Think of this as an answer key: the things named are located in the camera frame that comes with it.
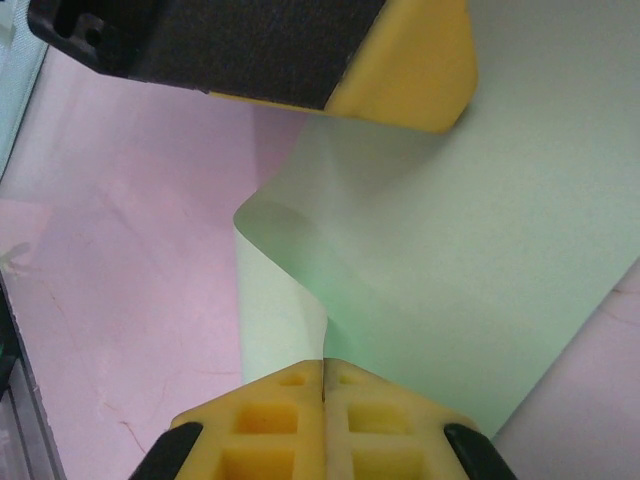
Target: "black rubber pad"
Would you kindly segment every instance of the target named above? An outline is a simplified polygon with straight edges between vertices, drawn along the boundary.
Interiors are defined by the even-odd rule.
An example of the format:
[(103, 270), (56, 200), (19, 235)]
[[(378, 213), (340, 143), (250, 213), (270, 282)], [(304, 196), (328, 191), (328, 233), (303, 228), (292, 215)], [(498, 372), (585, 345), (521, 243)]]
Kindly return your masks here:
[(202, 425), (194, 422), (165, 432), (129, 480), (174, 480), (201, 432)]
[(9, 386), (13, 366), (19, 357), (20, 346), (13, 324), (13, 313), (0, 276), (0, 400)]
[(29, 24), (102, 73), (323, 109), (385, 3), (32, 0)]
[(469, 480), (517, 480), (491, 441), (464, 425), (450, 424), (444, 433)]

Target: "pale green sheet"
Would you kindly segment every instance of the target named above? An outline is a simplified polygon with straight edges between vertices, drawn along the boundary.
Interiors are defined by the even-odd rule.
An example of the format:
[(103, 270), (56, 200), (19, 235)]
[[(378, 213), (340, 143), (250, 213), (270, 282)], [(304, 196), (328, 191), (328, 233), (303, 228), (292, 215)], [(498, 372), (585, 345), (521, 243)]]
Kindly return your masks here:
[(310, 120), (236, 215), (246, 380), (324, 306), (328, 355), (498, 430), (640, 252), (640, 9), (600, 3), (472, 2), (449, 135)]

